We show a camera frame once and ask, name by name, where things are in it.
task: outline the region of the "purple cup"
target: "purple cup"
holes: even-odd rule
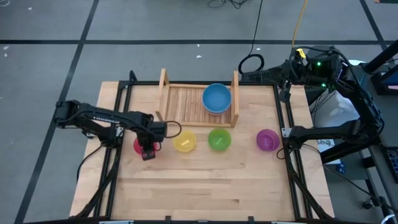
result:
[[[274,151],[279,147],[279,136],[275,131],[263,129],[257,134],[257,146],[262,151]]]

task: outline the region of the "green cup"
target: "green cup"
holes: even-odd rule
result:
[[[210,132],[208,142],[216,151],[225,151],[231,145],[231,135],[225,129],[214,129]]]

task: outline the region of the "yellow cup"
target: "yellow cup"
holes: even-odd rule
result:
[[[189,152],[197,144],[197,138],[191,131],[182,131],[177,137],[173,138],[174,148],[180,152]]]

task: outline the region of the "yellow cable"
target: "yellow cable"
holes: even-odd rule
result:
[[[303,17],[304,9],[305,9],[305,6],[307,6],[307,2],[308,2],[308,0],[305,0],[305,1],[304,1],[304,5],[303,5],[303,7],[301,8],[301,12],[300,12],[300,17],[298,17],[297,25],[296,25],[296,28],[294,29],[293,41],[292,41],[292,48],[294,47],[294,40],[296,39],[296,32],[297,32],[297,29],[299,28],[299,24],[300,24],[300,21],[301,21],[301,17]]]

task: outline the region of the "wooden table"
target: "wooden table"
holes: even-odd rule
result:
[[[117,86],[117,82],[103,82],[97,106],[112,110]],[[154,114],[159,104],[158,88],[133,86],[130,110]],[[295,124],[311,127],[303,87],[293,86],[291,94]],[[285,105],[282,108],[289,126]],[[294,220],[285,161],[276,158],[276,151],[263,152],[256,146],[257,132],[266,128],[280,135],[273,88],[240,86],[239,119],[235,128],[228,129],[232,144],[225,152],[209,148],[207,137],[213,128],[184,126],[197,137],[192,152],[178,152],[172,140],[165,139],[155,159],[142,161],[133,150],[135,133],[126,131],[112,219],[164,220],[171,215],[173,220],[247,220],[248,216],[257,221]],[[176,129],[169,128],[169,133]],[[307,143],[316,147],[315,141]],[[88,140],[85,155],[99,144],[97,139]],[[104,152],[95,154],[81,168],[70,215],[77,214],[98,188]],[[309,191],[333,216],[320,155],[305,147],[301,155]],[[302,202],[302,194],[297,192]],[[107,198],[105,193],[102,214]],[[304,217],[302,203],[300,210]]]

